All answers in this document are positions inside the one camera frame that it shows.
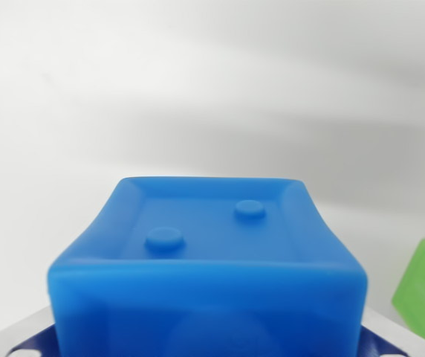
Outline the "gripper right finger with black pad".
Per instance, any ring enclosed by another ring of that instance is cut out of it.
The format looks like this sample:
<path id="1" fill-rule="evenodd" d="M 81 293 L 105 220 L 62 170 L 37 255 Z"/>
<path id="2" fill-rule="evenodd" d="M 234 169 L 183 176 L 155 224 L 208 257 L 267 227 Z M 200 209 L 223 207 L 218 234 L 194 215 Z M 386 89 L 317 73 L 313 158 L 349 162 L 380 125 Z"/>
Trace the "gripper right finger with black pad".
<path id="1" fill-rule="evenodd" d="M 358 356 L 425 356 L 425 339 L 366 307 Z"/>

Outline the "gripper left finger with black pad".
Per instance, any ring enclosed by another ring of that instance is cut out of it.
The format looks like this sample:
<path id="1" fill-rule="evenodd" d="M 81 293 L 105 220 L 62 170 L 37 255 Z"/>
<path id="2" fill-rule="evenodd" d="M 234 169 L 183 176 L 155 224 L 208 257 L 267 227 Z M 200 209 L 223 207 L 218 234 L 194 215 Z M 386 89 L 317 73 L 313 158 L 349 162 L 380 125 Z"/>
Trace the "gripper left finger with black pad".
<path id="1" fill-rule="evenodd" d="M 0 356 L 60 356 L 52 308 L 45 308 L 0 331 Z"/>

